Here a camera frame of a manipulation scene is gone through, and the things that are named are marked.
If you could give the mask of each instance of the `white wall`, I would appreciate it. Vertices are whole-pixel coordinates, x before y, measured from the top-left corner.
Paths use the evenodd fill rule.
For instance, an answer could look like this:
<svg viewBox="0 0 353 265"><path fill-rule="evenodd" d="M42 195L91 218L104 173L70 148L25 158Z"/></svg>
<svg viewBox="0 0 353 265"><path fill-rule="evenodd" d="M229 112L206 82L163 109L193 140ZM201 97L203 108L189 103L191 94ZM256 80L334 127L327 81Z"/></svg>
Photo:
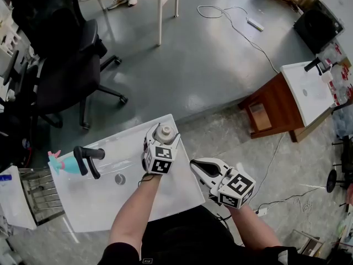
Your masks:
<svg viewBox="0 0 353 265"><path fill-rule="evenodd" d="M337 40L353 63L353 0L321 0L337 18L341 19L345 31Z"/></svg>

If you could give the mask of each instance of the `faucet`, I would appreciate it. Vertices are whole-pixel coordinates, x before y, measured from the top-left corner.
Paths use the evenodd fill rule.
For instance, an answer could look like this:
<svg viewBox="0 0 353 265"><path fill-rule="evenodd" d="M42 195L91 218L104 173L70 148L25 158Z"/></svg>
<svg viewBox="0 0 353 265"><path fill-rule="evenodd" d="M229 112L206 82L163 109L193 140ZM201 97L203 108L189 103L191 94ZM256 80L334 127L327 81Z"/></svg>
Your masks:
<svg viewBox="0 0 353 265"><path fill-rule="evenodd" d="M73 155L76 158L81 175L85 176L88 173L87 167L83 162L83 159L87 159L88 167L95 179L100 178L100 173L97 171L93 159L103 159L105 151L103 149L91 149L81 146L76 146L73 149Z"/></svg>

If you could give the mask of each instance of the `gray concrete floor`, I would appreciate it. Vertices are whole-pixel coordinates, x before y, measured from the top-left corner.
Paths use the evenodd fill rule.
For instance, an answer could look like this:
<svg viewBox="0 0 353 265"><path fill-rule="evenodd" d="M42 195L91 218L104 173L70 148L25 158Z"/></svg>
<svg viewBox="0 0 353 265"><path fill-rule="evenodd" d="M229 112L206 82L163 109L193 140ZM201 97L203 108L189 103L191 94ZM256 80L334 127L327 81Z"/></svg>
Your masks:
<svg viewBox="0 0 353 265"><path fill-rule="evenodd" d="M281 200L291 195L303 194L326 184L331 165L339 161L340 146L332 146L335 140L332 118L316 128L299 144L291 142L289 134L280 134L251 140L249 123L244 112L236 107L223 109L218 113L203 116L188 123L178 125L181 138L190 158L217 157L231 166L238 163L257 182L257 188L266 174L267 167L274 155L282 136L277 154L269 168L269 173L258 195L250 206L256 209L261 203ZM201 187L206 203L214 214L226 217L229 211L208 200L208 190ZM272 204L263 219L278 235L285 246L300 248L306 241L293 233L293 229L303 230L326 241L322 250L325 257L336 241L336 229L344 216L345 193L336 187L328 194L325 188L319 188L300 201ZM303 212L304 205L312 203L312 210ZM107 246L109 232L71 233L66 226L64 215L35 231L25 230L9 238L28 265L48 264L97 264ZM237 244L241 239L235 224L228 220L231 233Z"/></svg>
<svg viewBox="0 0 353 265"><path fill-rule="evenodd" d="M108 5L112 0L103 0ZM298 14L288 6L265 0L180 0L174 18L174 0L163 7L162 46L157 43L157 0L138 0L102 12L97 0L80 3L86 19L98 21L99 35L108 53L123 59L111 64L101 83L129 97L124 107L116 97L94 92L89 97L89 132L78 125L78 105L62 112L61 130L40 127L42 149L33 166L46 163L48 150L70 152L102 137L172 113L179 120L242 98L270 80L275 72L266 57L236 33L226 18L206 19L198 5L240 6L265 30L247 24L240 9L231 11L235 26L260 45L274 66L308 61L312 53L292 29ZM205 10L207 14L218 14Z"/></svg>

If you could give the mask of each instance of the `sink basin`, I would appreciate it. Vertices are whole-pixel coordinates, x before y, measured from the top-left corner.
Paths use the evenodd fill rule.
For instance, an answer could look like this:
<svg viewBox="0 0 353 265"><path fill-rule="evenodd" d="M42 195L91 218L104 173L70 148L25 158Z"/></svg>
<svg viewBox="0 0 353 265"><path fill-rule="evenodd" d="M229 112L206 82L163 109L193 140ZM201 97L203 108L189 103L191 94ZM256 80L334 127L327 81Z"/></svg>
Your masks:
<svg viewBox="0 0 353 265"><path fill-rule="evenodd" d="M57 174L49 164L61 203L75 232L111 228L117 212L145 173L141 164L143 139L157 123L168 124L177 131L173 116L166 115L86 146L105 151L103 160L94 160L101 175L99 179L94 179L90 172L81 176L60 170ZM59 157L58 161L68 156L73 153ZM180 140L172 169L161 179L149 220L186 211L204 202Z"/></svg>
<svg viewBox="0 0 353 265"><path fill-rule="evenodd" d="M308 72L304 67L310 62L281 67L281 72L293 94L304 126L310 125L333 103L333 97L326 83L321 80L314 67Z"/></svg>

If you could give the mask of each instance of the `sneaker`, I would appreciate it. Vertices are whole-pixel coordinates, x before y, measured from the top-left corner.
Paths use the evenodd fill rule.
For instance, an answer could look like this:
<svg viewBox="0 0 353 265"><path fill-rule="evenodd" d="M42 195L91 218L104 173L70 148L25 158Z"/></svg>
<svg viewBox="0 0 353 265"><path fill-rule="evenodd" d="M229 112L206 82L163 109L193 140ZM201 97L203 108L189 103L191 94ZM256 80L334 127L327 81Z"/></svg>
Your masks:
<svg viewBox="0 0 353 265"><path fill-rule="evenodd" d="M136 5L136 4L137 4L137 0L128 0L128 2L127 2L127 5L128 5L129 7L134 6L134 5Z"/></svg>
<svg viewBox="0 0 353 265"><path fill-rule="evenodd" d="M107 9L112 10L121 4L127 3L127 1L128 0L114 0L112 4L107 7Z"/></svg>

